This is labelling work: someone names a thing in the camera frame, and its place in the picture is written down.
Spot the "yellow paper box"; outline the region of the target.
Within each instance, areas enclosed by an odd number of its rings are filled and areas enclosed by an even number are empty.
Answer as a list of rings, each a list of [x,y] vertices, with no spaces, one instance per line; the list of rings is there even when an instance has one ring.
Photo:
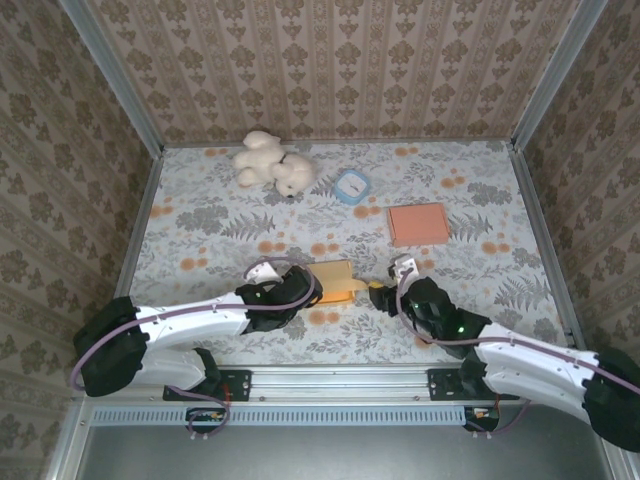
[[[318,305],[351,304],[358,291],[368,288],[366,282],[354,277],[352,263],[349,260],[313,263],[308,267],[323,290]]]

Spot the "pink paper box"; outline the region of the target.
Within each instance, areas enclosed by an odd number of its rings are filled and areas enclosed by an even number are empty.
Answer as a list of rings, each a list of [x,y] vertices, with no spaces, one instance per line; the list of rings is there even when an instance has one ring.
[[[394,247],[439,245],[449,240],[450,226],[441,203],[393,206],[387,217]]]

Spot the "white plush toy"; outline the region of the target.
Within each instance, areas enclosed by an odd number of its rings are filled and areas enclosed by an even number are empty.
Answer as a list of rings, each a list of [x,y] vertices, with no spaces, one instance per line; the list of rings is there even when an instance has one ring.
[[[243,139],[245,149],[233,158],[239,186],[272,185],[285,198],[293,198],[313,185],[314,164],[286,151],[281,139],[264,131],[252,131]]]

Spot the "grey metal sheet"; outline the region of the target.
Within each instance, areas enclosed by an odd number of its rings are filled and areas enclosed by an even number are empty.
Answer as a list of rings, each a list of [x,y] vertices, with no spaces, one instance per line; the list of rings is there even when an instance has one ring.
[[[492,438],[459,427],[99,427],[78,480],[613,480],[578,423],[531,414]]]

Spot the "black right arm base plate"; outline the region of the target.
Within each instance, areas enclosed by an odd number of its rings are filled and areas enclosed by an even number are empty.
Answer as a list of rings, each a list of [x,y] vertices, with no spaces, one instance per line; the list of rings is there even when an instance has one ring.
[[[518,401],[520,397],[499,394],[475,377],[465,377],[459,368],[434,368],[427,371],[429,398],[434,402],[486,403],[496,400]]]

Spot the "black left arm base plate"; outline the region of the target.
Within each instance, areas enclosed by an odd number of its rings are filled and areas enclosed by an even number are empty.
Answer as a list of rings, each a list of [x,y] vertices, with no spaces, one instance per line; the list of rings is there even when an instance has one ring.
[[[251,380],[250,370],[222,369],[189,389],[189,392],[224,401],[246,402],[250,396]]]

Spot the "aluminium frame rail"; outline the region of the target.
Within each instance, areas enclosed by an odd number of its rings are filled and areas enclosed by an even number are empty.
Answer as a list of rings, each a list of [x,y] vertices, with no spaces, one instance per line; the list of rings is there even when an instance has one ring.
[[[456,367],[469,378],[482,379],[496,393],[509,394],[530,399],[538,403],[558,401],[577,401],[583,403],[588,387],[593,381],[601,378],[597,372],[573,363],[561,365],[535,365],[531,371],[510,368],[490,368],[482,363],[464,362]],[[266,391],[269,398],[369,398],[375,395],[382,397],[415,396],[429,398],[427,371],[395,370],[384,367],[378,370],[371,368],[345,370],[328,370],[325,368],[286,369],[274,371],[256,369],[252,372],[252,397],[259,397]],[[166,401],[211,401],[217,399],[189,392],[205,378],[213,377],[220,369],[210,367],[203,371],[193,370],[189,374],[171,372],[161,368],[159,372],[146,379],[142,371],[134,375],[122,373],[109,374],[102,378],[94,376],[89,380],[75,379],[72,386],[90,397],[112,395],[129,387],[163,388],[163,399]]]

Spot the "aluminium side rail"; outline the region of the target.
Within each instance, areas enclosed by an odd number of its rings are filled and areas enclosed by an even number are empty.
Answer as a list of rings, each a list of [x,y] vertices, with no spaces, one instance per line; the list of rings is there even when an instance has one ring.
[[[556,309],[564,325],[565,339],[572,346],[586,350],[588,346],[576,315],[525,157],[521,150],[518,150],[510,143],[507,146]]]
[[[163,158],[155,158],[151,164],[149,177],[145,185],[138,213],[131,231],[129,243],[113,290],[113,298],[126,296],[130,293],[146,227],[151,216],[155,194],[159,186],[162,169]]]

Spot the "aluminium frame post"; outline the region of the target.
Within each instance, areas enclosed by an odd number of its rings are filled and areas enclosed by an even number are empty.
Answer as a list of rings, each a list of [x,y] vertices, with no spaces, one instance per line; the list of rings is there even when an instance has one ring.
[[[109,44],[85,0],[59,0],[75,29],[104,75],[132,126],[154,159],[162,155],[164,142],[151,115],[130,81],[124,64]]]
[[[581,0],[563,32],[529,103],[511,137],[516,151],[523,150],[535,133],[554,96],[603,13],[608,0]]]

